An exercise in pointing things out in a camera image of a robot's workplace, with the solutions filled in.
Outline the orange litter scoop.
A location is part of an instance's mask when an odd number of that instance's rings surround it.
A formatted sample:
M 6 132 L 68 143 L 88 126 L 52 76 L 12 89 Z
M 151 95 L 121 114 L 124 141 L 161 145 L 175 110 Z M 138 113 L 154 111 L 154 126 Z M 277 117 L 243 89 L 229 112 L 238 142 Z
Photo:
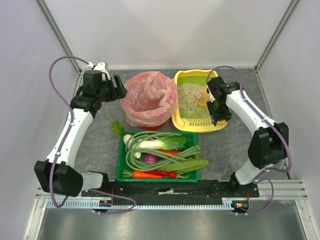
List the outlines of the orange litter scoop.
M 207 89 L 203 88 L 200 90 L 199 88 L 192 93 L 193 97 L 193 117 L 198 119 L 198 122 L 201 123 L 203 126 L 215 128 L 215 129 L 222 129 L 227 125 L 226 120 L 219 120 L 216 124 L 212 123 L 210 114 L 207 109 L 207 102 L 209 102 L 210 94 L 207 93 Z

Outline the yellow litter box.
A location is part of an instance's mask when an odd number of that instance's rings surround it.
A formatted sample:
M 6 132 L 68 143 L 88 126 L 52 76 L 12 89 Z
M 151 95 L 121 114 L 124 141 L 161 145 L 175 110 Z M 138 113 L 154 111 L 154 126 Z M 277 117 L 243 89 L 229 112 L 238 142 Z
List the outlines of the yellow litter box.
M 177 87 L 181 84 L 198 84 L 206 88 L 206 78 L 208 75 L 210 75 L 211 78 L 218 76 L 215 71 L 210 73 L 210 70 L 191 69 L 178 71 L 172 80 Z M 172 115 L 172 123 L 178 130 L 197 134 L 210 133 L 223 129 L 203 126 L 197 118 L 181 118 L 179 108 Z

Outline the pink plastic bin liner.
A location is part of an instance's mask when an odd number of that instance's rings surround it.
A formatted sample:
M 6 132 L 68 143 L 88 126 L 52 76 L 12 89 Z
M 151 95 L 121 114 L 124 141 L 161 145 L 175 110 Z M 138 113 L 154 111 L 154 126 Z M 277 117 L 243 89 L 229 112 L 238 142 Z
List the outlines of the pink plastic bin liner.
M 165 123 L 178 109 L 175 82 L 159 71 L 147 71 L 130 78 L 120 100 L 126 122 L 132 127 Z

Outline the red trash bin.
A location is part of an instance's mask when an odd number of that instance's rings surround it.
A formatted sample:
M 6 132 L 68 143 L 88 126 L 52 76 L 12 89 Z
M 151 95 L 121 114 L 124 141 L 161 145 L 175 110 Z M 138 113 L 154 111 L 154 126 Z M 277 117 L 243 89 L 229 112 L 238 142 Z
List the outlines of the red trash bin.
M 146 130 L 146 131 L 156 131 L 156 130 L 161 129 L 165 124 L 166 123 L 163 122 L 163 123 L 158 124 L 158 125 L 143 125 L 140 128 L 142 128 L 143 130 Z

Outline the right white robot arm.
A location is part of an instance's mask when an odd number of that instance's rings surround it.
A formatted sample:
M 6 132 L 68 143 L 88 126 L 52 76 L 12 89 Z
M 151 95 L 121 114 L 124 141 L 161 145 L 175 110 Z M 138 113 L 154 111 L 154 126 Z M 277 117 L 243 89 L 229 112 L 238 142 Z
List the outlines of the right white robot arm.
M 206 83 L 206 91 L 210 96 L 206 105 L 213 125 L 229 121 L 232 113 L 236 113 L 252 135 L 248 160 L 230 177 L 231 190 L 238 192 L 289 156 L 289 127 L 264 114 L 238 82 L 226 83 L 220 76 L 213 77 Z

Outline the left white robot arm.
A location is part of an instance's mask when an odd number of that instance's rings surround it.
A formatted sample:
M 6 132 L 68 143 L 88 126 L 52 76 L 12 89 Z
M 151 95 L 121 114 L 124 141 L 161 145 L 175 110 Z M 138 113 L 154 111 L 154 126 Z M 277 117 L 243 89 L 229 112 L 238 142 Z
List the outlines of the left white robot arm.
M 126 93 L 118 74 L 108 77 L 100 70 L 84 72 L 82 86 L 67 104 L 71 111 L 57 143 L 46 160 L 35 163 L 34 171 L 44 192 L 77 197 L 82 191 L 106 184 L 107 174 L 79 173 L 74 169 L 75 160 L 84 134 L 102 104 L 123 99 Z

